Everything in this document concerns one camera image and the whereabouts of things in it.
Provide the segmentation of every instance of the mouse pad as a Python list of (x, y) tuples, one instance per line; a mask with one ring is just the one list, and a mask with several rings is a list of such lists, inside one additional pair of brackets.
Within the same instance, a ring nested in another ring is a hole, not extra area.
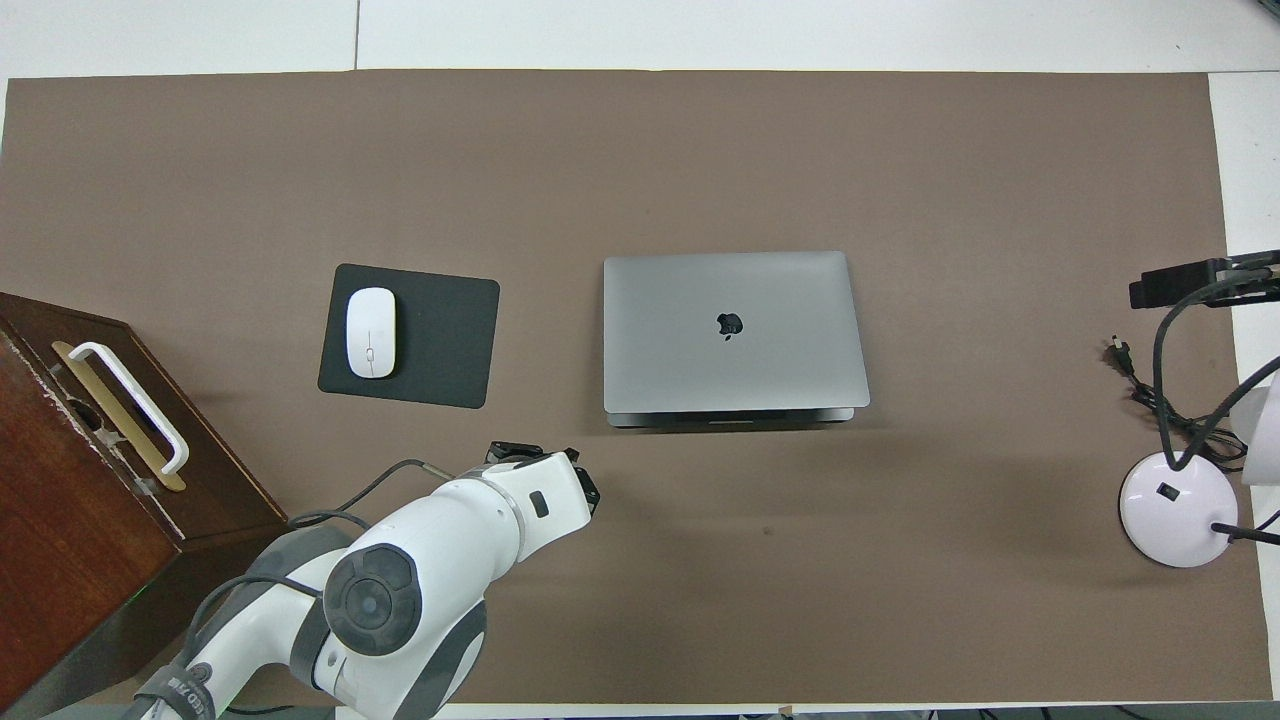
[[(385, 378), (361, 378), (347, 364), (347, 301), (364, 287), (396, 295), (396, 368)], [(497, 323), (494, 281), (338, 265), (316, 384), (343, 395), (481, 407)]]

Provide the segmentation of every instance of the computer mouse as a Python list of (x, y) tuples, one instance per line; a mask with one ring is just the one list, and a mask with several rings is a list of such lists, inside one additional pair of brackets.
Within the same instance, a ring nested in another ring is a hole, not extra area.
[(396, 369), (396, 295), (366, 287), (347, 301), (347, 364), (361, 378), (385, 378)]

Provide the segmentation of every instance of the brown desk mat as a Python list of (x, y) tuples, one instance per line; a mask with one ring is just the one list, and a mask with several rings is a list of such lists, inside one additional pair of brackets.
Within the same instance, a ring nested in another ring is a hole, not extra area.
[[(461, 701), (1271, 697), (1254, 550), (1126, 542), (1157, 439), (1100, 361), (1117, 332), (1148, 375), (1126, 283), (1224, 252), (1203, 76), (13, 81), (0, 237), (0, 287), (129, 320), (287, 511), (492, 438), (582, 450), (600, 511), (493, 585)], [(603, 259), (785, 249), (847, 252), (872, 407), (611, 429)], [(316, 389), (339, 263), (502, 283), (484, 409)], [(1234, 386), (1226, 311), (1167, 377), (1188, 411)]]

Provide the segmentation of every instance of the drawer handle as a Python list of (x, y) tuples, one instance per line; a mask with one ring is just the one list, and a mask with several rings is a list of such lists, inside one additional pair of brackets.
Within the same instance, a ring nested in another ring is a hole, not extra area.
[(102, 364), (106, 365), (108, 370), (115, 375), (115, 379), (120, 380), (124, 389), (129, 391), (133, 400), (138, 404), (138, 407), (146, 413), (151, 423), (160, 430), (169, 445), (173, 446), (173, 457), (165, 462), (164, 468), (160, 469), (161, 473), (172, 474), (177, 473), (179, 468), (187, 464), (187, 457), (191, 456), (191, 450), (187, 447), (187, 441), (178, 434), (178, 429), (173, 427), (173, 423), (164, 416), (164, 413), (156, 407), (156, 404), (151, 401), (151, 396), (147, 391), (142, 389), (138, 380), (133, 379), (133, 374), (129, 373), (128, 368), (120, 363), (120, 359), (111, 352), (111, 348), (99, 343), (99, 342), (83, 342), (78, 345), (74, 350), (68, 352), (72, 360), (84, 360), (90, 354), (97, 354), (102, 359)]

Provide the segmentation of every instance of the white floor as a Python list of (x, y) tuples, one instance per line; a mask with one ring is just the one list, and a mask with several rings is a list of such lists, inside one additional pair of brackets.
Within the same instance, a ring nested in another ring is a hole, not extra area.
[[(0, 0), (4, 79), (495, 67), (1207, 72), (1228, 249), (1280, 246), (1280, 18), (1253, 0)], [(1234, 313), (1243, 378), (1280, 355), (1280, 306)], [(1265, 518), (1280, 488), (1254, 492), (1254, 505)], [(1280, 689), (1280, 548), (1260, 548), (1260, 564)], [(835, 707), (796, 706), (819, 710)]]

